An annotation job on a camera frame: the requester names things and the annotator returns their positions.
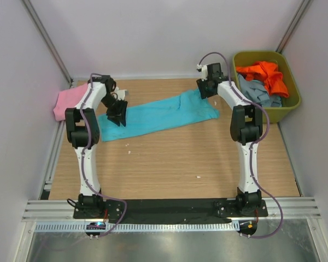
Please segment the olive green plastic bin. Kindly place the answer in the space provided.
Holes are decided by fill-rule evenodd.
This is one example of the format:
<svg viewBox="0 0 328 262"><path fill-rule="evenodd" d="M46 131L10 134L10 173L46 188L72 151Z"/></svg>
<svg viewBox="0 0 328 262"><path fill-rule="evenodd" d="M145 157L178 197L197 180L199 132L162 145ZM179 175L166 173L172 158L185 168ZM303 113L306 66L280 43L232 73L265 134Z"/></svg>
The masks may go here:
<svg viewBox="0 0 328 262"><path fill-rule="evenodd" d="M281 121L290 111L297 108L301 103L301 96L293 78L292 72L286 58L274 51L242 51L234 55L232 64L234 73L236 66L251 66L256 61L273 62L278 65L278 69L283 73L283 82L288 88L289 98L281 97L282 106L280 108L265 108L271 123Z"/></svg>

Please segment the pink folded t shirt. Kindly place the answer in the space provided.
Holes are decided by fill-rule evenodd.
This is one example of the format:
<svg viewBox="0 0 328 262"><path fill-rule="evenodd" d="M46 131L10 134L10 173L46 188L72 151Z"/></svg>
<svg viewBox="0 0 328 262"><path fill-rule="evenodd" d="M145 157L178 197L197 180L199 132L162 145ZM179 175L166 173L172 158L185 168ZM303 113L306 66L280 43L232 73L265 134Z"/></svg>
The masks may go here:
<svg viewBox="0 0 328 262"><path fill-rule="evenodd" d="M87 83L59 92L56 105L53 109L57 122L65 120L65 110L74 108L87 91Z"/></svg>

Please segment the aluminium corner post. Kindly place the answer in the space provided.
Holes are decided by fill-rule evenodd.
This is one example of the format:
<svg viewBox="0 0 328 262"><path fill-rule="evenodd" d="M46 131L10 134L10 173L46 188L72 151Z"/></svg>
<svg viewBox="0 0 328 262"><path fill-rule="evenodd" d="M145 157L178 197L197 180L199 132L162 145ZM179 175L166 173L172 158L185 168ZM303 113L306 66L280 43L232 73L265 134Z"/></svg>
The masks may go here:
<svg viewBox="0 0 328 262"><path fill-rule="evenodd" d="M21 0L22 5L24 6L25 10L27 11L30 19L32 20L34 26L36 27L37 31L39 32L41 38L46 44L50 54L52 55L54 61L56 62L59 70L61 71L63 77L69 84L69 87L73 84L73 78L71 77L70 73L68 72L57 48L55 47L54 43L52 42L45 26L43 25L36 9L34 8L32 2L30 0Z"/></svg>
<svg viewBox="0 0 328 262"><path fill-rule="evenodd" d="M307 11L310 9L313 0L302 0L299 7L297 8L295 15L292 17L284 35L282 36L275 52L283 53L286 46L289 44L292 36L295 34L298 26L302 19L305 17Z"/></svg>

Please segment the cyan t shirt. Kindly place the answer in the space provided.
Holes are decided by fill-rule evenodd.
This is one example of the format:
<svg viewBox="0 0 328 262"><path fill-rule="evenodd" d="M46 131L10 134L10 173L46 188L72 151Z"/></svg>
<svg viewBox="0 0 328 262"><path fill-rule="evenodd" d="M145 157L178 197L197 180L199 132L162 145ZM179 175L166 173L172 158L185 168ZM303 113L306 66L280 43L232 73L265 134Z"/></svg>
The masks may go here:
<svg viewBox="0 0 328 262"><path fill-rule="evenodd" d="M109 142L217 119L219 116L220 112L207 99L202 99L199 90L195 89L129 107L126 110L126 126L118 127L105 114L98 117L98 124L101 140Z"/></svg>

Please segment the grey blue t shirt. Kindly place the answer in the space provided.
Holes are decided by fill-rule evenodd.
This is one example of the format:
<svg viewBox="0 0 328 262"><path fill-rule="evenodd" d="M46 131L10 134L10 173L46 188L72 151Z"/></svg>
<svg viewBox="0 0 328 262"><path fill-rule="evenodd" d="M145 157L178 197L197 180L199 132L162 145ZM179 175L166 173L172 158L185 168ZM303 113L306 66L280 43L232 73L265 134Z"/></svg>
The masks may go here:
<svg viewBox="0 0 328 262"><path fill-rule="evenodd" d="M238 74L239 86L243 95L254 103L258 103L264 108L280 108L282 106L281 97L269 95L263 82L259 80L246 80L242 74Z"/></svg>

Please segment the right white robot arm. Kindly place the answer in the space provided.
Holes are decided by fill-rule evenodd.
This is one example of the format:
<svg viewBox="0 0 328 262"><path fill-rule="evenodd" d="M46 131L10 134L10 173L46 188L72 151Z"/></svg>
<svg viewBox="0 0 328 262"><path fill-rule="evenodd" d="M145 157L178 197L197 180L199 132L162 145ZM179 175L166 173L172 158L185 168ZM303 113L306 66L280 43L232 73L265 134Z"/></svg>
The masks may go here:
<svg viewBox="0 0 328 262"><path fill-rule="evenodd" d="M202 99L220 96L232 110L230 136L236 142L240 178L235 208L241 216L252 216L261 207L257 176L258 141L263 134L262 111L252 104L233 81L224 77L220 63L197 65L197 86Z"/></svg>

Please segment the aluminium front rail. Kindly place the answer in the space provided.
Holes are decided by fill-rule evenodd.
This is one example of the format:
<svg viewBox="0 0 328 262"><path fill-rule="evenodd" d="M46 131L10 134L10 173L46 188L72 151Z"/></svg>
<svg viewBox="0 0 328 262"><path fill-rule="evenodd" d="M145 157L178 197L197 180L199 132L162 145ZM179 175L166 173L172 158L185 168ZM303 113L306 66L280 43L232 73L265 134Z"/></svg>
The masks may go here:
<svg viewBox="0 0 328 262"><path fill-rule="evenodd" d="M124 203L106 200L100 207L82 207L74 200L29 201L23 221L84 221L108 217L114 224L213 224L228 223L232 219L318 218L320 213L313 198L264 198L259 206L242 206L236 199L133 199Z"/></svg>

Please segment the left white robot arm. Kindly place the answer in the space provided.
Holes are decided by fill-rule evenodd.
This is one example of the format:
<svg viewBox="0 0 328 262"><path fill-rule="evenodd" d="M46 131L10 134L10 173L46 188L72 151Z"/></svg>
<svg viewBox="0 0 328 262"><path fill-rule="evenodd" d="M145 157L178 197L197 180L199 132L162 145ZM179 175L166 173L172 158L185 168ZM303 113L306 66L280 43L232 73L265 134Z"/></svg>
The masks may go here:
<svg viewBox="0 0 328 262"><path fill-rule="evenodd" d="M107 120L117 127L126 126L128 102L115 94L116 88L111 76L93 73L81 100L65 110L67 139L77 155L81 182L78 200L67 200L74 207L74 218L102 218L106 214L96 171L96 147L101 136L96 109L102 103L107 108Z"/></svg>

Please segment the orange t shirt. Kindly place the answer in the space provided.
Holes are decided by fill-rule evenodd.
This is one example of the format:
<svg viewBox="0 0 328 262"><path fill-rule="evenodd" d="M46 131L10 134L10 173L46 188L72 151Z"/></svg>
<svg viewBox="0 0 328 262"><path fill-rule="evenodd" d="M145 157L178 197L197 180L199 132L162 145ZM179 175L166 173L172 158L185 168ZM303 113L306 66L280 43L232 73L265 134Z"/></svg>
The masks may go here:
<svg viewBox="0 0 328 262"><path fill-rule="evenodd" d="M273 62L256 61L250 66L236 66L236 72L242 74L247 81L258 80L263 82L267 93L289 98L289 91L283 82L283 73Z"/></svg>

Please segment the left aluminium corner post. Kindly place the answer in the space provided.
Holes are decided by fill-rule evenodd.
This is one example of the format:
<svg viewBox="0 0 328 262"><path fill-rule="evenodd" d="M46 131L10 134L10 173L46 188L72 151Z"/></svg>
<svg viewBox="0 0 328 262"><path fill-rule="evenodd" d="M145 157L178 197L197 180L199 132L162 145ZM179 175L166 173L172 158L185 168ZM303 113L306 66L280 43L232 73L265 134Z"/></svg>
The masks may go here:
<svg viewBox="0 0 328 262"><path fill-rule="evenodd" d="M52 42L45 26L43 25L36 9L34 8L32 2L30 0L21 0L22 5L24 6L25 10L27 11L30 19L32 20L34 26L36 27L37 31L39 32L41 38L46 44L50 54L52 55L54 61L56 62L59 70L61 71L63 77L69 84L69 87L73 84L73 78L71 77L70 73L68 72L57 48L55 47L54 43Z"/></svg>

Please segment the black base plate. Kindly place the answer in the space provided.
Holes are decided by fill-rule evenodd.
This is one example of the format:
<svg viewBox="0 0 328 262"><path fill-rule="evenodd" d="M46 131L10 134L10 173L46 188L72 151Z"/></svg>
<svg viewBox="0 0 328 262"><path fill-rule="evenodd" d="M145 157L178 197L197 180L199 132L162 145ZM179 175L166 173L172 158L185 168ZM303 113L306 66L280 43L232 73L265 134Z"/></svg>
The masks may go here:
<svg viewBox="0 0 328 262"><path fill-rule="evenodd" d="M121 224L226 224L233 218L267 217L264 200L252 216L242 216L236 211L234 198L208 199L133 199L127 205L106 200L96 207L75 207L74 219L106 219Z"/></svg>

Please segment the right aluminium corner post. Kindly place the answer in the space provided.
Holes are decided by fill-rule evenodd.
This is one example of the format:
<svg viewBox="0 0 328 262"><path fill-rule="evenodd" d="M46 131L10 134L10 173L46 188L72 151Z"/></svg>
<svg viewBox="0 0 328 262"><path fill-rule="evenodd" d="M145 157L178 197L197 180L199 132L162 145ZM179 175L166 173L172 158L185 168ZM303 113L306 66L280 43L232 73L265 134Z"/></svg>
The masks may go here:
<svg viewBox="0 0 328 262"><path fill-rule="evenodd" d="M286 46L289 44L292 36L295 34L298 26L302 19L305 17L307 11L310 9L313 0L302 0L299 7L297 8L295 15L292 17L284 35L282 36L275 52L283 53Z"/></svg>

